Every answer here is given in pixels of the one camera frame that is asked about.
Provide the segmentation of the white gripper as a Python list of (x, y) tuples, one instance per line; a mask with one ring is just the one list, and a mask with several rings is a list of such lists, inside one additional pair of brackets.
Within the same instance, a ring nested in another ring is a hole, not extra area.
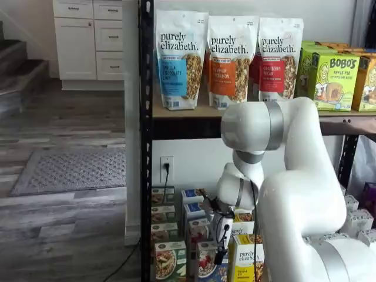
[(227, 254), (224, 244), (228, 244), (230, 241), (233, 220), (234, 213), (232, 211), (226, 214), (214, 212), (211, 220), (211, 229), (212, 236), (218, 244), (214, 258), (215, 265), (221, 265), (223, 258)]

